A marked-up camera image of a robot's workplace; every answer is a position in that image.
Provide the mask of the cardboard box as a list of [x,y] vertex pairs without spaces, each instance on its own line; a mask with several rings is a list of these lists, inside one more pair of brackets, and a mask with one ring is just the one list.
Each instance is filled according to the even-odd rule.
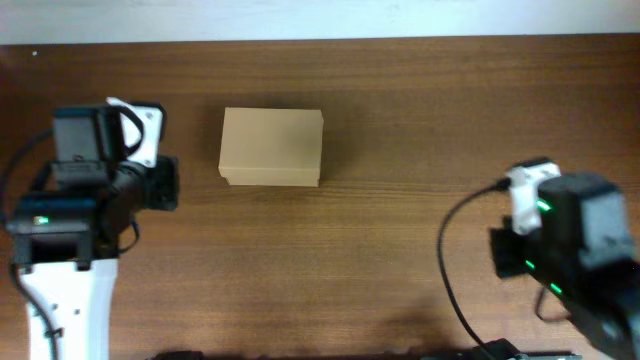
[[323,125],[319,110],[228,107],[219,172],[233,186],[317,187]]

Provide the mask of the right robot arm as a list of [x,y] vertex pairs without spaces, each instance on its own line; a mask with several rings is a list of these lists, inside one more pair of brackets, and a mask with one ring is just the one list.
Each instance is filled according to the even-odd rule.
[[520,231],[507,217],[491,230],[496,275],[533,277],[594,348],[638,358],[639,262],[624,194],[598,174],[564,174],[537,186],[534,208],[539,226]]

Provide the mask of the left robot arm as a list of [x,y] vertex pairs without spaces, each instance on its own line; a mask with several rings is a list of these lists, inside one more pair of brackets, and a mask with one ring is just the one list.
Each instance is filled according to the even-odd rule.
[[9,275],[26,302],[33,359],[106,359],[120,236],[137,232],[142,210],[178,206],[178,161],[158,152],[166,111],[158,103],[58,108],[51,128],[11,157],[52,139],[46,161],[1,226],[12,240]]

